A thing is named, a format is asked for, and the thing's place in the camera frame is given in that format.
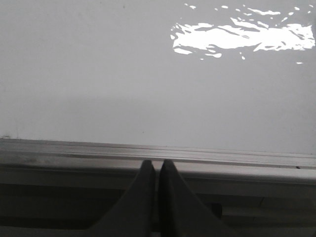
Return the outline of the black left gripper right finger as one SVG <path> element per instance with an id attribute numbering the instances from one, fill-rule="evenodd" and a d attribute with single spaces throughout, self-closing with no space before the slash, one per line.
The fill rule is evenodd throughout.
<path id="1" fill-rule="evenodd" d="M 163 162 L 159 174 L 159 222 L 163 237 L 236 237 L 221 216 L 221 204 L 203 204 L 173 161 Z"/>

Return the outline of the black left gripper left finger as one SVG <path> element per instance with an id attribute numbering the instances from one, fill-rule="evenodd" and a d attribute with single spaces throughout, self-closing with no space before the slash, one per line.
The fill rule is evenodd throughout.
<path id="1" fill-rule="evenodd" d="M 142 162 L 128 190 L 85 237 L 149 237 L 154 206 L 156 173 L 150 160 Z"/>

